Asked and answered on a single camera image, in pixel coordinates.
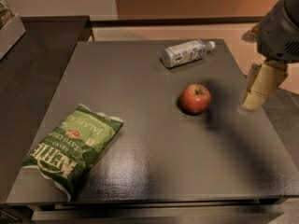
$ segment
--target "bottle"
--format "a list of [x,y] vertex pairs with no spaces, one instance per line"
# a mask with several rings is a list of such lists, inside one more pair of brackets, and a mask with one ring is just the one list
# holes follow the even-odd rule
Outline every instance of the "bottle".
[[183,44],[164,49],[162,61],[167,68],[190,63],[203,59],[205,55],[216,47],[215,42],[204,43],[201,40],[193,40]]

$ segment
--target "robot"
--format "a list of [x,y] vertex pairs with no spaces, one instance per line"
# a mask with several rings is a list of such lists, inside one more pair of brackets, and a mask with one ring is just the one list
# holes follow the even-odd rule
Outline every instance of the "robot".
[[288,65],[299,62],[299,0],[279,0],[265,18],[243,35],[257,43],[265,57],[249,70],[240,108],[254,111],[268,99],[288,76]]

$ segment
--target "table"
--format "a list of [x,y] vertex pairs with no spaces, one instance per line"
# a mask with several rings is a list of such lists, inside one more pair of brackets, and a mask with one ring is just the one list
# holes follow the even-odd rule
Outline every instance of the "table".
[[0,61],[0,205],[20,170],[89,18],[21,18],[26,33]]
[[[182,41],[79,42],[31,146],[78,103],[124,120],[71,203],[38,172],[21,170],[7,203],[173,203],[283,199],[299,174],[262,109],[237,110],[245,78],[223,40],[205,59],[175,69],[161,61]],[[201,116],[178,105],[186,85],[212,94]]]

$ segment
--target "tabletop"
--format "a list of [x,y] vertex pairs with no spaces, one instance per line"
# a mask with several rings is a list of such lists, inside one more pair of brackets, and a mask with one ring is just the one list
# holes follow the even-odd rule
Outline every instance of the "tabletop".
[[89,18],[21,19],[26,33],[0,61],[0,204],[6,202]]
[[[71,203],[189,202],[294,197],[299,173],[263,109],[237,112],[245,78],[223,40],[203,60],[167,69],[162,50],[182,41],[79,42],[31,148],[79,103],[124,120]],[[178,98],[201,83],[200,116]],[[66,203],[37,170],[18,174],[7,203]]]

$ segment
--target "chip bag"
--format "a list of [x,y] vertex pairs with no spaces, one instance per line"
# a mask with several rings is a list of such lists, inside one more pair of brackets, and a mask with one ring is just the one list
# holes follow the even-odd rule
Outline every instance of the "chip bag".
[[93,113],[79,105],[27,155],[21,166],[38,169],[70,200],[76,184],[93,167],[122,124],[119,118]]

